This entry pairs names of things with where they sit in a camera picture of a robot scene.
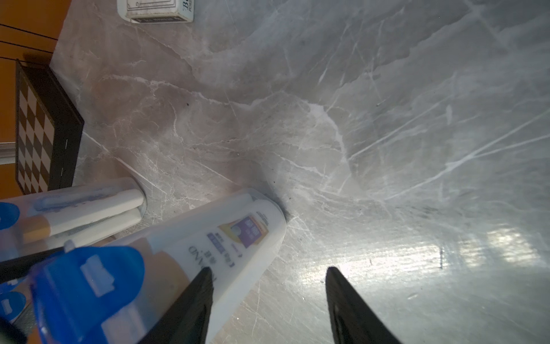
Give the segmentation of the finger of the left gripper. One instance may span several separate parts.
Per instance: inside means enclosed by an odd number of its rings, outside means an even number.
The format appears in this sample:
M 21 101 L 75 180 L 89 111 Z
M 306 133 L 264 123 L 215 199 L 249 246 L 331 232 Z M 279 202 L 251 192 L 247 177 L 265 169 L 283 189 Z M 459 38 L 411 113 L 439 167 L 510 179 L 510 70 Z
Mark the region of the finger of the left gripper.
M 43 252 L 38 252 L 33 255 L 26 255 L 15 259 L 10 259 L 1 262 L 0 265 L 0 283 L 5 283 L 11 280 L 23 278 L 28 275 L 29 270 L 36 264 L 45 261 L 56 255 L 61 255 L 64 252 L 62 247 L 50 249 Z

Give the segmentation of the black white checkerboard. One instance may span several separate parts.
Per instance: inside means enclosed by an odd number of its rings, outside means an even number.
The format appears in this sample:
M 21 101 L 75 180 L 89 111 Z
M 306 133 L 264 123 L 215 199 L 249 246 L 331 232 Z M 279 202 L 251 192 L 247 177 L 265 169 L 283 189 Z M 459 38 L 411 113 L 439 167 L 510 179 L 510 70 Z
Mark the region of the black white checkerboard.
M 49 67 L 16 62 L 16 182 L 23 194 L 73 185 L 85 121 Z

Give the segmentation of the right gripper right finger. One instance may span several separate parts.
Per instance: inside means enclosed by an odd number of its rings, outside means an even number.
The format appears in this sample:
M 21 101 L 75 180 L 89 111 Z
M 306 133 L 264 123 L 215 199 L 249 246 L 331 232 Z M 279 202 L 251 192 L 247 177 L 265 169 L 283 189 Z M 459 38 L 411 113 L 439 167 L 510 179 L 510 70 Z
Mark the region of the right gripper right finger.
M 336 267 L 327 269 L 325 289 L 332 335 L 337 344 L 400 344 Z

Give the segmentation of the white lotion bottle horizontal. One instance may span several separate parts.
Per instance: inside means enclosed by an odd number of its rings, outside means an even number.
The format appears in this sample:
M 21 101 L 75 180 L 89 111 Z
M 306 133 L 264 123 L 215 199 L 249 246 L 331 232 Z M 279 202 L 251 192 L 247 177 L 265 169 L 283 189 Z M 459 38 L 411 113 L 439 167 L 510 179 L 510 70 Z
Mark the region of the white lotion bottle horizontal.
M 213 305 L 206 337 L 211 343 L 277 256 L 286 233 L 282 210 L 269 199 L 242 195 L 218 210 L 179 216 L 153 228 L 147 241 L 190 278 L 213 273 Z

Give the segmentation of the blue lid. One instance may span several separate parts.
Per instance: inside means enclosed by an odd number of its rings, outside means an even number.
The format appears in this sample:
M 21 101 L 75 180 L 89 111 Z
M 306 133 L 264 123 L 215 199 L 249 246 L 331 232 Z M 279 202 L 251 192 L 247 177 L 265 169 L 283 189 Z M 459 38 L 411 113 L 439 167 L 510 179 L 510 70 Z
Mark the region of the blue lid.
M 17 205 L 1 202 L 1 262 L 19 257 L 17 239 L 13 233 L 19 218 Z M 21 277 L 9 277 L 7 272 L 1 273 L 1 317 L 11 323 L 21 315 L 27 304 L 27 296 L 16 290 L 22 281 Z
M 106 343 L 101 325 L 137 298 L 145 277 L 131 247 L 82 247 L 30 269 L 30 290 L 46 343 Z

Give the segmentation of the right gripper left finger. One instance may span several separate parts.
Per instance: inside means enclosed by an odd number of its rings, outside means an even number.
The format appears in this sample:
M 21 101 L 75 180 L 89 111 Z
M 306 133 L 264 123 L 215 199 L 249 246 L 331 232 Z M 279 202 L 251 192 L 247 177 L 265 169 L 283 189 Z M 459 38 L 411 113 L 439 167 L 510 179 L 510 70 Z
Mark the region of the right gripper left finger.
M 141 340 L 146 343 L 205 344 L 213 305 L 213 273 L 203 268 Z

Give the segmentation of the clear cup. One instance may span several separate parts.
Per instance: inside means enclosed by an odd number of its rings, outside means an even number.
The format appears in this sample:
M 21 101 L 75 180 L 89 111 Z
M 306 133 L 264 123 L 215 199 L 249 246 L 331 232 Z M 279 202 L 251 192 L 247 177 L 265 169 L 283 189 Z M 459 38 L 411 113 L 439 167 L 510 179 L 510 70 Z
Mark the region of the clear cup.
M 273 262 L 279 206 L 246 189 L 104 247 L 69 249 L 30 270 L 43 343 L 137 343 L 203 270 L 213 278 L 211 341 Z
M 14 225 L 19 257 L 63 247 L 92 245 L 138 224 L 146 195 L 132 178 L 4 199 L 19 207 Z

